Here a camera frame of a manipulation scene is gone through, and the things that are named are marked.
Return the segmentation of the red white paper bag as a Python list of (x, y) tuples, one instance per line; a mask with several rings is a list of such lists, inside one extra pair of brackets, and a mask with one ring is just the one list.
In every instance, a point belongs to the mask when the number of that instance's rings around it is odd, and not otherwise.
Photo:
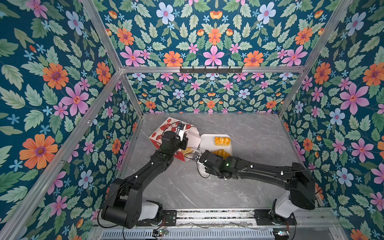
[(181, 140), (188, 138), (187, 148), (185, 150), (178, 150), (175, 153), (175, 158), (183, 162), (189, 161), (201, 143), (201, 137), (198, 129), (192, 124), (168, 117), (149, 136), (149, 139), (157, 149), (162, 144), (163, 134), (169, 131), (176, 133), (181, 138)]

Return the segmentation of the yellow fake bread loaf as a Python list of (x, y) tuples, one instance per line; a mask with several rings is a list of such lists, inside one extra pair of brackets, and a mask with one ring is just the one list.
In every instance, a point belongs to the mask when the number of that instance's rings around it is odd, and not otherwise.
[(219, 147), (227, 147), (231, 145), (231, 139), (229, 137), (215, 137), (214, 143)]

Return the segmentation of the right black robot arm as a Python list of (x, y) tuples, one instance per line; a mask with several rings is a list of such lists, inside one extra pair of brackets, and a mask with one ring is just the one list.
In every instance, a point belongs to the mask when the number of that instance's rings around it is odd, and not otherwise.
[(249, 162), (239, 157), (222, 157), (206, 150), (194, 154), (194, 161), (204, 166), (208, 175), (219, 179), (255, 180), (284, 189), (286, 192), (274, 200), (268, 220), (286, 220), (298, 209), (312, 211), (316, 208), (315, 180), (299, 163), (291, 166), (270, 166)]

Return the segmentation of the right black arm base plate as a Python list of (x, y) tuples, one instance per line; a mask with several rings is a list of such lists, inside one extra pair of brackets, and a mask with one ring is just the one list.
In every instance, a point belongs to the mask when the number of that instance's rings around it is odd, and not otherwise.
[(254, 217), (259, 226), (294, 226), (297, 224), (294, 214), (284, 218), (269, 209), (256, 209), (254, 210)]

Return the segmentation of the orange fake bread roll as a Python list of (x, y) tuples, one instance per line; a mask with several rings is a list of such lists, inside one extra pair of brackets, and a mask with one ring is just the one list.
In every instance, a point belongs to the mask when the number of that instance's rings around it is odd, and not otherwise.
[(225, 160), (227, 157), (230, 157), (230, 156), (231, 156), (231, 154), (229, 154), (228, 152), (226, 152), (226, 151), (223, 150), (223, 149), (213, 151), (213, 154), (222, 157), (224, 160)]

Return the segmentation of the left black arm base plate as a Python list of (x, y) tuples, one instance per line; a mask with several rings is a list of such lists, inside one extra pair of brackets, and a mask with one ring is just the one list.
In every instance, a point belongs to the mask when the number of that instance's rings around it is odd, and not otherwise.
[(138, 227), (160, 227), (161, 225), (175, 226), (178, 212), (176, 210), (161, 210), (156, 213), (152, 219), (144, 219), (138, 221)]

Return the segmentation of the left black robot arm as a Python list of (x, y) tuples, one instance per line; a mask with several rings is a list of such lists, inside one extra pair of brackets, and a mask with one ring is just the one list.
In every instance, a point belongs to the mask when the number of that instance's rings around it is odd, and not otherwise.
[(152, 225), (163, 219), (163, 205), (154, 202), (143, 202), (146, 187), (160, 174), (165, 172), (174, 161), (178, 150), (186, 150), (188, 138), (186, 125), (176, 122), (176, 130), (162, 134), (162, 143), (151, 155), (149, 162), (136, 173), (124, 179), (115, 179), (98, 217), (117, 226), (131, 229), (140, 221)]

